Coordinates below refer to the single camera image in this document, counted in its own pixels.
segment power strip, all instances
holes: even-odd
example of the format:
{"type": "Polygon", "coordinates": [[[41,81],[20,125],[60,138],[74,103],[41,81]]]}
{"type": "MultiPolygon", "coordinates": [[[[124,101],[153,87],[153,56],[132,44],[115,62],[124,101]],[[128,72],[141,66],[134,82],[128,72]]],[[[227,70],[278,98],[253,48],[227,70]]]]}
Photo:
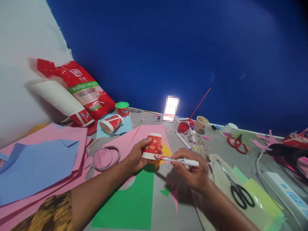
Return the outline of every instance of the power strip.
{"type": "MultiPolygon", "coordinates": [[[[295,217],[302,226],[302,229],[308,231],[308,206],[294,192],[294,190],[277,174],[273,172],[264,172],[262,176],[274,189],[275,193],[286,203],[292,210],[295,217]]],[[[288,220],[293,230],[301,230],[295,219],[288,220]]]]}

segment white wall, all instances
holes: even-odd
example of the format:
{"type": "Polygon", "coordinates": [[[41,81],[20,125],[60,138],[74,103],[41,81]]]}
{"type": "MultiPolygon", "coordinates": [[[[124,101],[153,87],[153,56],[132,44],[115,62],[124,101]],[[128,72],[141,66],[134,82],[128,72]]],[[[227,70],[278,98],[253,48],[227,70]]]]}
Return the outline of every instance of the white wall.
{"type": "Polygon", "coordinates": [[[56,66],[73,60],[45,0],[0,1],[0,148],[38,124],[59,122],[64,115],[29,88],[45,78],[36,59],[56,66]]]}

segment stack of white paper cups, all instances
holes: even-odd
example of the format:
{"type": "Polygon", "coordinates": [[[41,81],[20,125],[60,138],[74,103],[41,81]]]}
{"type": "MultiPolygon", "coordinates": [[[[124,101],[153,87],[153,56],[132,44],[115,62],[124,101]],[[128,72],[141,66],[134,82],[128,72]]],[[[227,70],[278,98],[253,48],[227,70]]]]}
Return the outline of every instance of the stack of white paper cups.
{"type": "Polygon", "coordinates": [[[81,126],[85,127],[94,122],[94,119],[82,104],[58,82],[42,82],[34,85],[33,90],[61,113],[70,117],[81,126]]]}

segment green lid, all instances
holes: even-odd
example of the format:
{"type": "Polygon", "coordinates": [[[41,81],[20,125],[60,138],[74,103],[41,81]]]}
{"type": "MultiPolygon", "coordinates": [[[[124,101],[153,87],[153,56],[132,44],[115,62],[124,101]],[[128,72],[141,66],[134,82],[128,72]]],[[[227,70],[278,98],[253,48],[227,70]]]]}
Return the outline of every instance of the green lid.
{"type": "Polygon", "coordinates": [[[118,102],[115,104],[116,108],[120,108],[120,109],[124,109],[127,108],[129,106],[129,104],[127,102],[118,102]]]}

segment person's left hand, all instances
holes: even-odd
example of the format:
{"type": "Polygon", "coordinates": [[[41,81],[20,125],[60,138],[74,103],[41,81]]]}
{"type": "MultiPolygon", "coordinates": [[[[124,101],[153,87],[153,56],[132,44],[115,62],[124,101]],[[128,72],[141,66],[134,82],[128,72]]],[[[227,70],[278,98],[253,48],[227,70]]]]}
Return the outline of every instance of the person's left hand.
{"type": "Polygon", "coordinates": [[[137,144],[134,145],[131,152],[127,155],[127,157],[124,159],[126,161],[129,168],[131,168],[132,172],[137,172],[140,169],[142,169],[148,162],[150,162],[150,159],[146,159],[141,157],[143,149],[151,143],[152,138],[149,137],[147,139],[143,139],[137,144]]]}

